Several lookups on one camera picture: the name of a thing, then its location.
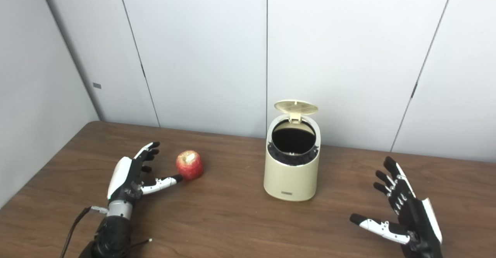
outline open lid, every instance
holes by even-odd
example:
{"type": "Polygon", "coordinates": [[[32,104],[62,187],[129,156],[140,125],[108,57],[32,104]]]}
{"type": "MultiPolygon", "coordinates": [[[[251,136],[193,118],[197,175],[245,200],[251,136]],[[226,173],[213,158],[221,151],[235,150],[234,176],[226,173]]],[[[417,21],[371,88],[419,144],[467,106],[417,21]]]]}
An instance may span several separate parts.
{"type": "Polygon", "coordinates": [[[311,115],[319,109],[317,106],[301,100],[281,100],[274,104],[279,111],[289,114],[290,122],[301,122],[301,115],[311,115]]]}

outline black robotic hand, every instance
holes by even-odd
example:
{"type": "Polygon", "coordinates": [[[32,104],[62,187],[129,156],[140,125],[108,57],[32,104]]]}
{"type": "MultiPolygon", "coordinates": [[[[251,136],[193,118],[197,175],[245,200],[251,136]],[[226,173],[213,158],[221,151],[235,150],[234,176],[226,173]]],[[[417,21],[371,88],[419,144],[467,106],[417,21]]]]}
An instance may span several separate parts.
{"type": "Polygon", "coordinates": [[[443,258],[443,238],[429,198],[417,199],[403,170],[391,157],[386,157],[384,167],[392,177],[377,170],[375,175],[386,185],[375,182],[374,188],[387,196],[391,208],[398,215],[398,223],[382,222],[355,213],[350,216],[350,221],[401,244],[407,258],[443,258]]]}

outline trash can lid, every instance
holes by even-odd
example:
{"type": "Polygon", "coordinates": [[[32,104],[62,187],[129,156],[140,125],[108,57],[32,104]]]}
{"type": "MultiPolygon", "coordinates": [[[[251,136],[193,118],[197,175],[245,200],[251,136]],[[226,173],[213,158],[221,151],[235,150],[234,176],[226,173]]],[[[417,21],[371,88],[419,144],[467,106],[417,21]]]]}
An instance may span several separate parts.
{"type": "Polygon", "coordinates": [[[301,100],[281,100],[274,107],[286,114],[310,115],[317,112],[317,106],[301,100]]]}

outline wooden table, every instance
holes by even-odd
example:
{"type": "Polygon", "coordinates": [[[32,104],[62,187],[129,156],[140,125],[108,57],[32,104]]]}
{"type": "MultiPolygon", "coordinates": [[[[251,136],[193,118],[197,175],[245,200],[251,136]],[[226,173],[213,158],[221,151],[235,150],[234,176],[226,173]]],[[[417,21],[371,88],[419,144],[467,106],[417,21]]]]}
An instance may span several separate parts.
{"type": "MultiPolygon", "coordinates": [[[[372,188],[389,154],[417,196],[431,199],[444,257],[496,256],[496,164],[324,146],[317,194],[291,203],[264,191],[262,139],[92,122],[0,210],[0,257],[58,257],[81,210],[106,206],[117,161],[151,141],[162,143],[149,162],[154,176],[175,174],[186,149],[199,152],[205,174],[143,196],[133,239],[153,242],[130,258],[401,258],[397,244],[349,222],[353,212],[395,221],[372,188]]],[[[19,150],[20,158],[29,154],[19,150]]],[[[78,257],[102,218],[90,212],[82,219],[67,258],[78,257]]]]}

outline red apple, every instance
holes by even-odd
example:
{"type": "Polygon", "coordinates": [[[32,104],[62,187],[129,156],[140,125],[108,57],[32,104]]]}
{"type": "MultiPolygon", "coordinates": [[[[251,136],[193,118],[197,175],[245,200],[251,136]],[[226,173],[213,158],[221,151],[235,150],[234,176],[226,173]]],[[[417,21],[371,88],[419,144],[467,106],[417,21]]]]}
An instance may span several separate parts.
{"type": "Polygon", "coordinates": [[[202,159],[194,150],[181,152],[177,156],[176,167],[179,174],[181,174],[185,180],[194,180],[203,174],[202,159]]]}

